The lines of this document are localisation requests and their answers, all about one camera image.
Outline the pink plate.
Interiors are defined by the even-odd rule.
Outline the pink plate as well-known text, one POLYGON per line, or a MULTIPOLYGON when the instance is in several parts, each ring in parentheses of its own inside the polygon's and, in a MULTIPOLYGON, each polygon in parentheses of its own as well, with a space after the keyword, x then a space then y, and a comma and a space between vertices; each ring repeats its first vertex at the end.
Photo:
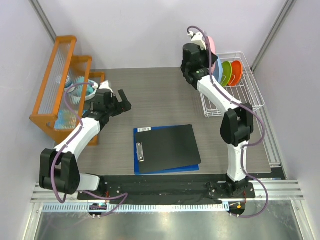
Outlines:
POLYGON ((207 38, 207 41, 210 44, 210 51, 211 51, 211 54, 212 54, 212 57, 211 57, 212 66, 211 66, 210 73, 211 73, 211 75, 213 75, 215 67, 216 67, 216 61, 218 59, 218 56, 216 55, 216 46, 215 46, 214 40, 210 36, 207 36, 206 38, 207 38))

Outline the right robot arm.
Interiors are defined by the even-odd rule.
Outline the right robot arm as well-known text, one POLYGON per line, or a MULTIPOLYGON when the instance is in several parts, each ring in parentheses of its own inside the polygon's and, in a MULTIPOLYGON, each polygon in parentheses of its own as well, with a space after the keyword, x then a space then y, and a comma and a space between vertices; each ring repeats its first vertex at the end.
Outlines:
POLYGON ((223 115, 220 135, 227 144, 228 169, 226 183, 222 184, 220 189, 229 197, 241 198, 249 186, 248 177, 244 173, 246 151, 242 151, 242 147, 249 143, 254 131, 253 115, 247 111, 251 110, 252 106, 245 103, 245 109, 239 107, 241 102, 213 78, 210 66, 206 50, 194 43, 187 43, 182 47, 180 69, 183 77, 188 84, 207 97, 223 115))

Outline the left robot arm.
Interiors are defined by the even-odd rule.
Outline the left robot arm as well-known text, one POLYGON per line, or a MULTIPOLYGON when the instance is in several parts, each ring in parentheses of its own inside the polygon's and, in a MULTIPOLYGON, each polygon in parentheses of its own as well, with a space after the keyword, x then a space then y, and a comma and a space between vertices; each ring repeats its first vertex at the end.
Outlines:
POLYGON ((67 195, 89 191, 93 198, 100 200, 107 192, 102 178, 98 175, 80 173, 78 159, 111 117, 132 109, 125 92, 120 89, 117 96, 108 88, 97 90, 90 107, 82 115, 79 125, 54 149, 44 149, 40 155, 39 186, 43 189, 67 195))

